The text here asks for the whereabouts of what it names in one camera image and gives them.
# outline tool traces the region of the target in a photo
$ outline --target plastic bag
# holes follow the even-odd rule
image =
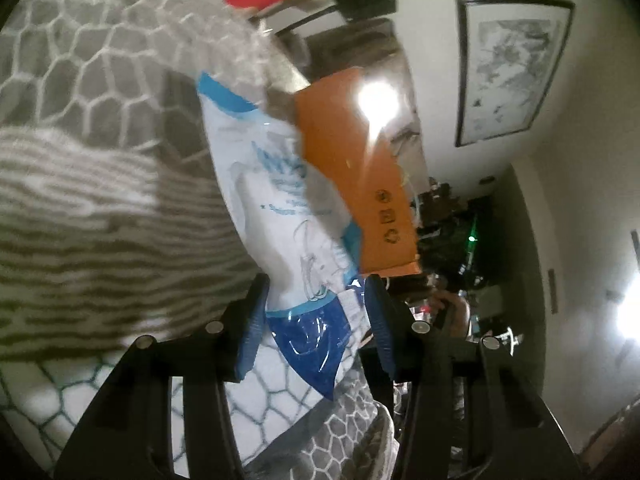
[[[198,84],[216,176],[242,243],[271,280],[266,318],[291,367],[327,398],[362,319],[360,229],[299,156],[300,133],[209,75]]]

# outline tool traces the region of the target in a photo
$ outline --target picture frame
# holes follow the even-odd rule
[[[529,130],[569,37],[569,0],[456,0],[456,147]]]

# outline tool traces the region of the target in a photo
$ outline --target orange box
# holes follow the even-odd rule
[[[369,139],[356,97],[363,72],[350,68],[295,95],[303,157],[331,179],[362,230],[360,272],[421,272],[409,201],[388,140]]]

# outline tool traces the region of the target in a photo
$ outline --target bright light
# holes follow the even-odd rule
[[[640,341],[640,276],[636,276],[618,307],[618,329],[626,338]]]
[[[374,141],[400,109],[398,92],[383,81],[372,81],[358,94],[358,106],[369,120],[369,141]]]

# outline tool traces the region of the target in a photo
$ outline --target gray patterned cloth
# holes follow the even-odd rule
[[[49,472],[137,336],[193,331],[257,272],[204,141],[203,70],[257,104],[305,84],[223,0],[21,0],[0,31],[0,410]],[[354,364],[361,330],[323,426],[335,439],[304,433],[311,462],[285,478],[356,478],[357,457],[375,455],[364,449],[383,450],[372,470],[388,464],[388,432],[369,432],[388,426]],[[249,469],[324,405],[269,333],[226,390]],[[172,444],[188,476],[179,378]]]

